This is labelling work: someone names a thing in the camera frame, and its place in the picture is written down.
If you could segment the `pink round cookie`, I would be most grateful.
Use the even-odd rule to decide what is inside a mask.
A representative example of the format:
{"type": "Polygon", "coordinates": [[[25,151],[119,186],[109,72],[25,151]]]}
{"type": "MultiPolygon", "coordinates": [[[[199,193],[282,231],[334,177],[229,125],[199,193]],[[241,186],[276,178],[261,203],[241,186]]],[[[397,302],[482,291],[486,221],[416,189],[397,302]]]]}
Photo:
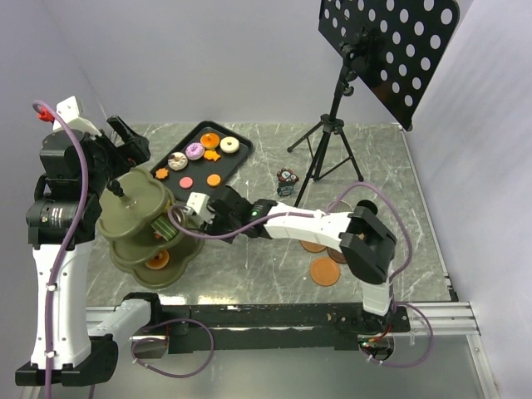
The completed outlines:
{"type": "Polygon", "coordinates": [[[185,190],[190,189],[193,186],[193,184],[194,184],[194,181],[189,176],[183,177],[180,180],[180,187],[185,190]]]}

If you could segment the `green layered cake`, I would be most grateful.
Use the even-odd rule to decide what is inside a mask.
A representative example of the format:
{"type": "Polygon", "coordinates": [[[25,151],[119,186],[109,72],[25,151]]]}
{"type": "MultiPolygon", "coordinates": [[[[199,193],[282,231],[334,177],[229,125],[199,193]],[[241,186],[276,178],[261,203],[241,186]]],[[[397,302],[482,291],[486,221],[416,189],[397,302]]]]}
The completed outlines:
{"type": "Polygon", "coordinates": [[[155,236],[165,241],[171,241],[179,233],[179,230],[171,223],[167,214],[162,214],[154,219],[150,226],[154,230],[155,236]]]}

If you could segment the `orange donut front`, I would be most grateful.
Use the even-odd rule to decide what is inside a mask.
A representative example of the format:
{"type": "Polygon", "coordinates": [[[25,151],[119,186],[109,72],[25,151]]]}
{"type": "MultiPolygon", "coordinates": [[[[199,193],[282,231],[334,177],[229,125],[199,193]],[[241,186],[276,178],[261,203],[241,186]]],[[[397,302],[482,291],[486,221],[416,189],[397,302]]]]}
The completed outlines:
{"type": "Polygon", "coordinates": [[[145,263],[145,266],[151,270],[161,270],[167,266],[170,261],[170,254],[167,250],[161,250],[154,258],[145,263]]]}

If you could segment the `pink frosted donut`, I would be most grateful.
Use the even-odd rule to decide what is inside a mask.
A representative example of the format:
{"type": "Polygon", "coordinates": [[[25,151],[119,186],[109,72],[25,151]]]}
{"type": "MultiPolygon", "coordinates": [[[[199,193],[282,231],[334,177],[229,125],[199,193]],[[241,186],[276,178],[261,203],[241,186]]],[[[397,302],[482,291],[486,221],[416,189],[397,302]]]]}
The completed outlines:
{"type": "Polygon", "coordinates": [[[173,224],[184,226],[186,224],[186,215],[183,214],[181,209],[177,206],[172,207],[168,210],[169,218],[172,220],[173,224]]]}

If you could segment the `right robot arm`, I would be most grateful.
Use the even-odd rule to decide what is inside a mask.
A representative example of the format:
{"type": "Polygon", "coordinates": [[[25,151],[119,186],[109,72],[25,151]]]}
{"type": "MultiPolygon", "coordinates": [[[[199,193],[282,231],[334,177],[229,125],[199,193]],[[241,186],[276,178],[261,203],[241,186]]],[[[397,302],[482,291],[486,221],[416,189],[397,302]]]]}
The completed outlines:
{"type": "Polygon", "coordinates": [[[271,199],[250,203],[225,186],[193,207],[203,231],[230,242],[251,239],[296,239],[338,251],[362,288],[362,320],[368,332],[385,332],[392,324],[392,263],[395,234],[377,217],[377,207],[363,200],[349,212],[299,209],[271,199]]]}

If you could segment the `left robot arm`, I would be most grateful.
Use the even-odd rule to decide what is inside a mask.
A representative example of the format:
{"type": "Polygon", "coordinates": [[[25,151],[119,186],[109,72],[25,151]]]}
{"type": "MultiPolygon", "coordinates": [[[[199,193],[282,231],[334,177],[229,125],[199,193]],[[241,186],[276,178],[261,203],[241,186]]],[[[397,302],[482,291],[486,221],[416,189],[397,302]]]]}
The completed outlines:
{"type": "Polygon", "coordinates": [[[160,331],[157,294],[130,293],[95,328],[87,325],[89,258],[104,189],[150,159],[149,141],[119,116],[107,123],[123,140],[86,127],[52,132],[42,141],[34,203],[26,215],[37,270],[37,335],[29,362],[15,372],[19,387],[88,387],[108,382],[119,348],[138,330],[160,331]]]}

